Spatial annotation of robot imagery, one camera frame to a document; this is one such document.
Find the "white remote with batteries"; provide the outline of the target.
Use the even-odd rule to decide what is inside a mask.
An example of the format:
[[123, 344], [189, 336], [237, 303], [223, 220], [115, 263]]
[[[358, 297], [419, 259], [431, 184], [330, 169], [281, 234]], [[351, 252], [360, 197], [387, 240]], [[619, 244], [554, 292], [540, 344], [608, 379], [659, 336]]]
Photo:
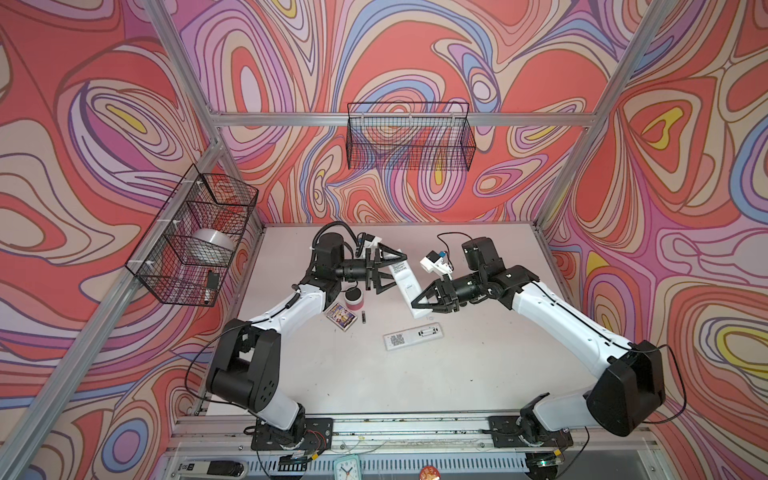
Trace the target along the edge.
[[444, 332], [439, 323], [431, 323], [415, 328], [386, 334], [383, 337], [385, 349], [394, 351], [419, 345], [425, 342], [442, 339]]

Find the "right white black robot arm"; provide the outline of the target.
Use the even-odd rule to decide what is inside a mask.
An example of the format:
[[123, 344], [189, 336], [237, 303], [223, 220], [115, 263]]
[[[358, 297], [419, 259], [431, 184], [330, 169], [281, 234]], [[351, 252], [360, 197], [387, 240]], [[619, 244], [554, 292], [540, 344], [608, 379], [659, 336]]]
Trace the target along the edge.
[[553, 433], [595, 426], [626, 437], [663, 405], [659, 347], [608, 330], [566, 304], [526, 267], [506, 266], [488, 237], [468, 240], [462, 249], [469, 274], [456, 279], [443, 274], [412, 300], [412, 308], [448, 314], [497, 301], [550, 334], [596, 379], [584, 391], [543, 393], [526, 404], [513, 429], [523, 442], [538, 445]]

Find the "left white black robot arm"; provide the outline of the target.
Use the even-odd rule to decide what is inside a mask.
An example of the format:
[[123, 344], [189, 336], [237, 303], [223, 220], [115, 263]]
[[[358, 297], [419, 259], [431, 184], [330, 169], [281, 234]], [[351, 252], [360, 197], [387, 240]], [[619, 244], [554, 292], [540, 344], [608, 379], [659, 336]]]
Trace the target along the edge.
[[395, 286], [386, 269], [407, 255], [368, 234], [348, 247], [335, 232], [318, 233], [309, 265], [293, 294], [262, 315], [233, 319], [222, 331], [205, 380], [207, 392], [258, 419], [256, 431], [289, 450], [311, 438], [303, 405], [279, 389], [281, 343], [309, 319], [328, 310], [345, 283], [381, 294]]

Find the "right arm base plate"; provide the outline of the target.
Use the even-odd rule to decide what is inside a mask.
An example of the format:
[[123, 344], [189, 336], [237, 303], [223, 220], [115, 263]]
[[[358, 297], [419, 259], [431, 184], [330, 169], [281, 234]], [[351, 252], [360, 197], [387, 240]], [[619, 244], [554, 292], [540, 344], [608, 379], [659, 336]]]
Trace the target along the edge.
[[485, 433], [496, 448], [567, 449], [573, 439], [565, 430], [548, 431], [535, 419], [520, 416], [490, 416]]

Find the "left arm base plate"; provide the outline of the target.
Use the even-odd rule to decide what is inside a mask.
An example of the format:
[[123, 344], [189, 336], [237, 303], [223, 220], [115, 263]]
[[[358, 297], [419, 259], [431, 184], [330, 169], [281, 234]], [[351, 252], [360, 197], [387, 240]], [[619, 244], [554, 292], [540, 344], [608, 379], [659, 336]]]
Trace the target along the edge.
[[332, 447], [334, 420], [331, 417], [298, 419], [288, 430], [280, 430], [257, 420], [244, 432], [251, 433], [254, 451], [318, 451]]

